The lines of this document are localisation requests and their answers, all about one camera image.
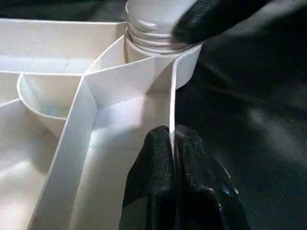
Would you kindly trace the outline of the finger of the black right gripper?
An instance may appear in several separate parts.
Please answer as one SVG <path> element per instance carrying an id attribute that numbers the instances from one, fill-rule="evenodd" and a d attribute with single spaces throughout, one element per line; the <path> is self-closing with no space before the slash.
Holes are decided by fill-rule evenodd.
<path id="1" fill-rule="evenodd" d="M 172 35 L 186 44 L 203 42 L 249 18 L 267 3 L 267 0 L 198 0 L 176 22 Z"/>

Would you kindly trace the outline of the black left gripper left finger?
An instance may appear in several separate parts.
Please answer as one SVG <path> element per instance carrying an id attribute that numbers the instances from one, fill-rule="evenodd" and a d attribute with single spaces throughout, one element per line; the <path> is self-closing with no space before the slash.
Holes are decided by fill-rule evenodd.
<path id="1" fill-rule="evenodd" d="M 121 211 L 123 230 L 172 230 L 177 196 L 169 129 L 150 130 L 125 185 Z"/>

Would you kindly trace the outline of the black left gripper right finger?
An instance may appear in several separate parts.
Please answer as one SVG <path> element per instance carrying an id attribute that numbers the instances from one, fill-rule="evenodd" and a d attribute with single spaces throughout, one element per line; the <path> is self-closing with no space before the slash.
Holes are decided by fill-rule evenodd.
<path id="1" fill-rule="evenodd" d="M 183 230 L 248 230 L 246 212 L 231 178 L 199 134 L 175 129 L 179 222 Z"/>

